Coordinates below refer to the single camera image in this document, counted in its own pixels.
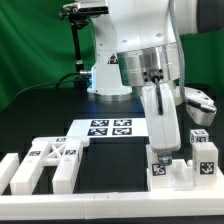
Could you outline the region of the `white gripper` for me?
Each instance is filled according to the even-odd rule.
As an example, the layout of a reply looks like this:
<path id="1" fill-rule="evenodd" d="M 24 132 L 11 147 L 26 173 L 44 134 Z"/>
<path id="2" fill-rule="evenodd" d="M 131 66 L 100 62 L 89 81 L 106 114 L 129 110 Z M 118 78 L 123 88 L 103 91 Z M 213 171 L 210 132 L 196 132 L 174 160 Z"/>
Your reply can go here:
<path id="1" fill-rule="evenodd" d="M 151 149 L 157 153 L 160 165 L 169 166 L 172 164 L 171 152 L 181 147 L 176 106 L 182 101 L 178 87 L 171 89 L 168 83 L 163 83 L 160 90 L 162 108 L 159 108 L 154 85 L 142 88 L 142 104 Z M 210 126 L 217 112 L 214 101 L 203 91 L 190 87 L 185 88 L 185 94 L 190 100 L 186 110 L 193 121 L 199 125 Z"/>

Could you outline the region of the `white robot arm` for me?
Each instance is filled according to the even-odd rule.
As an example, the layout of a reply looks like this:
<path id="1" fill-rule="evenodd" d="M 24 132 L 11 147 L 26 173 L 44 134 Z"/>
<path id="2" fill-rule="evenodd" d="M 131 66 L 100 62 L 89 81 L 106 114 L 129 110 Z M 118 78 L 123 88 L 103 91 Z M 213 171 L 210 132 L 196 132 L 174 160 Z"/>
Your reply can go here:
<path id="1" fill-rule="evenodd" d="M 176 106 L 184 103 L 195 123 L 208 126 L 212 100 L 184 85 L 180 36 L 224 27 L 224 0 L 93 0 L 96 62 L 88 92 L 111 100 L 136 90 L 141 97 L 150 147 L 158 162 L 172 163 L 181 140 Z"/>

